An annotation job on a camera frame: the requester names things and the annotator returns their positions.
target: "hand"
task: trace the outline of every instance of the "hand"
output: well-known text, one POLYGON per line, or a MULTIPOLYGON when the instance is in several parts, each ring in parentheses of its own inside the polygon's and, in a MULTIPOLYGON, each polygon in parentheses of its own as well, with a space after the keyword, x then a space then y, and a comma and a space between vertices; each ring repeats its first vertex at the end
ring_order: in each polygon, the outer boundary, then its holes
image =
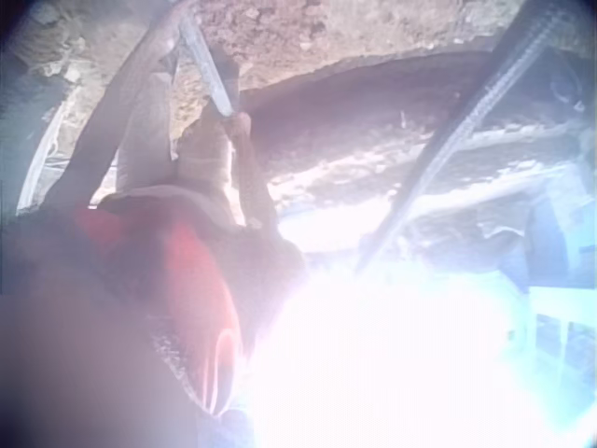
POLYGON ((153 47, 158 60, 167 56, 180 40, 180 22, 198 0, 180 0, 147 32, 145 41, 153 47))

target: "bright light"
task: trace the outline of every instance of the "bright light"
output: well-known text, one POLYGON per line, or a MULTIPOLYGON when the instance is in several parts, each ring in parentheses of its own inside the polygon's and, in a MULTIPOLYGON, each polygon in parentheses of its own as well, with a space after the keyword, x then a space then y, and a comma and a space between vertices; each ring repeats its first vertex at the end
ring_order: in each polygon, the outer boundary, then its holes
POLYGON ((498 360, 498 279, 400 271, 392 285, 322 275, 289 304, 256 359, 259 446, 551 446, 498 360))

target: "raised arm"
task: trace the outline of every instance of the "raised arm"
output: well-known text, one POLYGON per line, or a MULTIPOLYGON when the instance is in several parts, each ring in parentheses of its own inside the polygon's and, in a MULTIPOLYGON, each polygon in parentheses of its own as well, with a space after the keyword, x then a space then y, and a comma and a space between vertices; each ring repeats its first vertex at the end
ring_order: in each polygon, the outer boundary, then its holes
POLYGON ((124 136, 134 102, 158 61, 178 42, 178 24, 197 0, 182 0, 150 29, 127 58, 79 136, 73 157, 44 206, 86 207, 100 187, 124 136))
POLYGON ((245 113, 224 121, 226 132, 236 149, 239 173, 239 199, 248 225, 258 225, 263 231, 278 232, 278 216, 268 191, 268 182, 257 164, 250 138, 251 119, 245 113))

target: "dirt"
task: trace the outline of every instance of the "dirt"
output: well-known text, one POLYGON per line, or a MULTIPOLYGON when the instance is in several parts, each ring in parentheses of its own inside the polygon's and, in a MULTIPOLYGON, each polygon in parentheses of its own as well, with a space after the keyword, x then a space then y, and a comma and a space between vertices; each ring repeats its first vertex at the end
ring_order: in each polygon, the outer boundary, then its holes
MULTIPOLYGON (((241 67, 242 89, 268 86, 340 61, 392 58, 461 44, 507 26, 521 0, 211 0, 197 17, 211 44, 241 67)), ((74 81, 59 146, 70 153, 104 86, 163 10, 160 0, 47 0, 55 9, 23 22, 13 50, 34 70, 74 81)), ((201 77, 183 52, 174 89, 173 136, 204 103, 201 77)))

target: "red clothing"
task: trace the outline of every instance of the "red clothing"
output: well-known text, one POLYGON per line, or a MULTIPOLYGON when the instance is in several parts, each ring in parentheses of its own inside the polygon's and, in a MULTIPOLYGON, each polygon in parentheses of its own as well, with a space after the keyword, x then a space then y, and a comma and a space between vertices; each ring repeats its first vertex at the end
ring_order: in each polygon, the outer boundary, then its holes
POLYGON ((195 395, 206 411, 219 415, 232 393, 242 350, 241 332, 229 287, 192 222, 184 214, 159 206, 132 207, 118 215, 85 209, 76 213, 75 222, 107 257, 146 228, 149 219, 162 218, 164 213, 169 216, 164 221, 167 224, 159 224, 160 268, 165 283, 160 291, 165 291, 163 299, 185 352, 195 395))

